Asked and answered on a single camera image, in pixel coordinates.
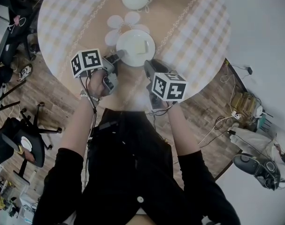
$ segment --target checkered tablecloth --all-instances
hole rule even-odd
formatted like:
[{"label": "checkered tablecloth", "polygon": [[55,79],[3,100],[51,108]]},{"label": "checkered tablecloth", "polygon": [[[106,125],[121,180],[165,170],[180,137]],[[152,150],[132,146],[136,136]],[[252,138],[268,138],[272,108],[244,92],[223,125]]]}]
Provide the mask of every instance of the checkered tablecloth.
[{"label": "checkered tablecloth", "polygon": [[[150,0],[140,11],[127,10],[121,0],[44,0],[38,20],[40,49],[53,75],[79,95],[81,87],[72,77],[71,57],[78,50],[96,47],[102,55],[113,52],[116,36],[125,26],[145,30],[153,37],[155,58],[189,82],[186,99],[203,89],[219,71],[231,30],[224,0]],[[149,81],[143,69],[122,65],[118,80],[119,90],[103,99],[101,106],[150,109]]]}]

